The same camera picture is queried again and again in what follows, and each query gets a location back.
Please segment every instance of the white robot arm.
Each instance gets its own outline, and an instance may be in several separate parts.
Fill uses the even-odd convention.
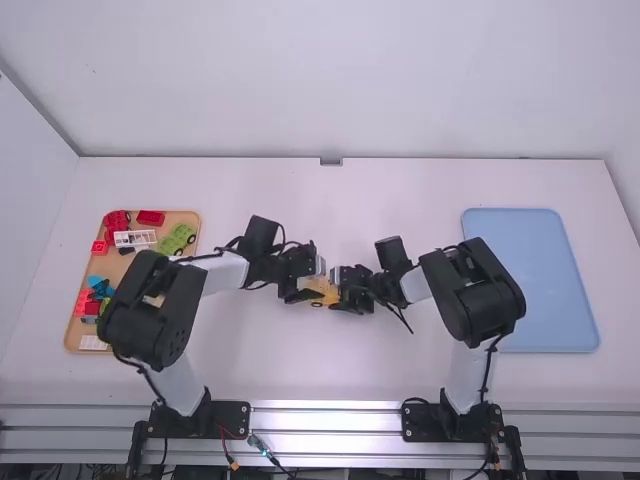
[[[298,288],[299,279],[324,274],[325,262],[315,245],[286,242],[284,228],[282,243],[275,244],[279,228],[276,222],[253,216],[243,236],[215,253],[170,259],[146,250],[134,258],[98,319],[100,339],[112,346],[118,360],[136,367],[158,397],[149,422],[138,422],[134,428],[129,465],[139,463],[140,442],[149,436],[221,438],[230,425],[227,421],[235,422],[240,434],[248,431],[248,404],[212,401],[184,350],[203,296],[269,283],[278,285],[278,297],[285,303],[323,296]],[[495,364],[491,355],[524,316],[522,291],[479,238],[422,255],[417,265],[407,258],[400,237],[376,242],[376,249],[382,272],[362,265],[331,271],[330,281],[340,295],[329,308],[372,313],[378,303],[411,330],[402,311],[433,298],[457,342],[440,404],[423,401],[428,414],[424,432],[429,436],[435,425],[444,440],[478,441],[480,432],[498,425],[487,416]],[[252,287],[255,282],[263,283]],[[127,470],[128,477],[136,470]]]

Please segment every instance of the blue tray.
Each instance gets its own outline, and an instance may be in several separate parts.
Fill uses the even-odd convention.
[[[549,209],[471,208],[465,238],[482,237],[518,282],[527,314],[503,352],[593,352],[600,336],[562,219]]]

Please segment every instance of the red wire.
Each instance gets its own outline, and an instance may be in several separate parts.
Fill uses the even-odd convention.
[[[224,439],[224,428],[220,427],[220,439],[222,440],[222,448],[224,449],[224,454],[229,455],[229,450],[227,450],[227,442]]]
[[[226,428],[224,428],[222,425],[220,425],[219,423],[217,424],[218,427],[220,427],[220,432],[224,432],[227,435],[229,435],[231,438],[233,438],[234,440],[246,440],[248,435],[243,435],[241,437],[234,435],[233,433],[231,433],[229,430],[227,430]]]

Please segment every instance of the white wall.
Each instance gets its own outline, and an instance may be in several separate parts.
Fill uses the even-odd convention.
[[[635,0],[0,2],[87,155],[604,157],[640,232]]]
[[[0,72],[0,357],[78,156]]]

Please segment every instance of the black mounting bracket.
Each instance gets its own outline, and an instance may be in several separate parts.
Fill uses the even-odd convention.
[[[504,437],[502,409],[499,405],[478,405],[483,411],[459,417],[455,429],[445,430],[443,409],[440,404],[411,403],[402,407],[402,438],[410,443],[486,443],[487,433]]]
[[[249,435],[249,402],[209,400],[209,391],[190,417],[182,417],[169,407],[153,404],[149,420],[136,422],[131,436],[131,448],[125,475],[128,480],[138,477],[142,450],[148,438],[244,438]]]

